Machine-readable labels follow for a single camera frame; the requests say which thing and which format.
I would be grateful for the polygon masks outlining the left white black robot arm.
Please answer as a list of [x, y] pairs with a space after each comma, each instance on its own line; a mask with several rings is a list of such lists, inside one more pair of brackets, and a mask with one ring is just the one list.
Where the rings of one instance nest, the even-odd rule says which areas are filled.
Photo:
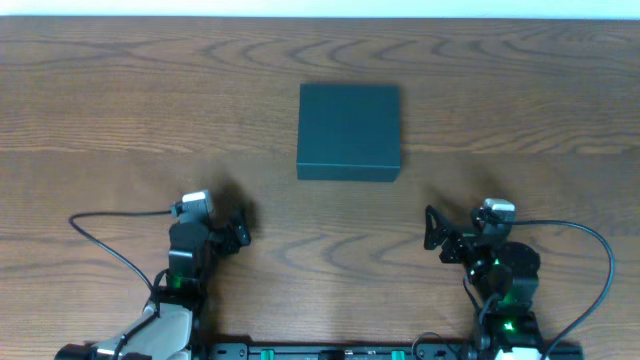
[[[172, 216], [169, 228], [169, 265], [151, 279], [133, 262], [106, 245], [78, 221], [90, 217]], [[218, 260], [235, 255], [251, 244], [245, 211], [232, 210], [221, 223], [207, 204], [180, 201], [168, 210], [81, 212], [68, 218], [69, 225], [129, 267], [149, 289], [141, 316], [113, 338], [96, 343], [67, 344], [57, 359], [198, 359], [207, 346], [197, 334], [200, 315], [208, 298], [209, 278]]]

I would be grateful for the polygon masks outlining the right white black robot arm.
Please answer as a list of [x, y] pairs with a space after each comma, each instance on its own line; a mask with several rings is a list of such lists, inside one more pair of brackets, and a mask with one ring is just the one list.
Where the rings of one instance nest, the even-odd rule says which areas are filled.
[[440, 249], [444, 264], [464, 267], [463, 285], [472, 286], [474, 320], [471, 339], [458, 351], [460, 359], [525, 359], [543, 357], [543, 339], [534, 312], [540, 256], [530, 246], [510, 242], [516, 207], [487, 198], [471, 211], [469, 226], [455, 225], [435, 207], [425, 209], [424, 248]]

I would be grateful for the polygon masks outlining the dark green gift box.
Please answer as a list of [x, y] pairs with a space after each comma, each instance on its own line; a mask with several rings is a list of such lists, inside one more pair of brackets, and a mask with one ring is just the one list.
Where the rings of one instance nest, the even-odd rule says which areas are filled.
[[297, 178], [395, 181], [402, 161], [400, 115], [397, 86], [302, 84]]

